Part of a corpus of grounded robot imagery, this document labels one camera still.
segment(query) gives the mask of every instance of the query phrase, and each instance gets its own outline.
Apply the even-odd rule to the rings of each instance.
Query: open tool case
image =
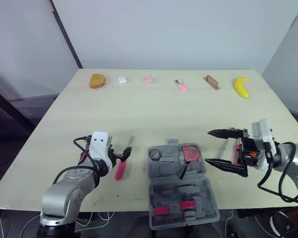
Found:
[[[220,219],[211,184],[196,144],[148,149],[149,224],[152,230],[199,225]]]

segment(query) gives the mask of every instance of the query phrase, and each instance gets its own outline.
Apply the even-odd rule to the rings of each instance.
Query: light wooden table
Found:
[[[104,74],[106,86],[90,89],[93,73]],[[219,82],[220,90],[203,80],[207,74]],[[157,83],[144,84],[146,75],[154,75]],[[119,84],[119,76],[129,82]],[[249,79],[245,82],[249,99],[240,97],[233,87],[240,76]],[[180,91],[175,79],[183,80],[189,90]],[[97,130],[113,136],[116,152],[122,151],[133,135],[133,151],[122,180],[114,179],[116,166],[86,197],[81,211],[148,210],[148,147],[174,138],[179,143],[197,143],[204,158],[214,158],[224,140],[207,135],[209,130],[247,128],[251,135],[251,123],[260,119],[269,120],[276,141],[298,143],[297,122],[254,70],[80,69],[2,178],[0,208],[40,210],[41,199],[57,173],[77,164],[80,151],[72,140]],[[232,139],[223,159],[233,158],[234,143]],[[296,205],[257,188],[265,172],[250,168],[249,177],[242,178],[207,163],[206,169],[219,209]],[[280,175],[274,171],[265,185],[276,190]],[[291,180],[284,184],[287,194],[298,193]]]

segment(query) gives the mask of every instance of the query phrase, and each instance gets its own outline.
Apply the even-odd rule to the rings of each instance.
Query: white cube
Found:
[[[120,82],[120,83],[127,83],[127,79],[126,79],[126,77],[119,77],[118,78],[118,81]]]

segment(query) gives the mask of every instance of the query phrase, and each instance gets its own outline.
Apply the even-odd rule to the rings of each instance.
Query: white wall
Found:
[[[298,0],[54,0],[84,67],[263,72]]]
[[[288,109],[298,114],[298,20],[263,73]]]
[[[0,0],[0,92],[7,99],[56,94],[78,67],[47,0]]]

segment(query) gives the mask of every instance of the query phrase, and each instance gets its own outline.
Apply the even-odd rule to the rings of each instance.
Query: banana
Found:
[[[244,88],[242,82],[243,81],[248,81],[248,78],[237,78],[234,81],[234,88],[236,89],[236,91],[239,93],[239,95],[243,98],[248,98],[248,91],[246,90],[246,88]]]

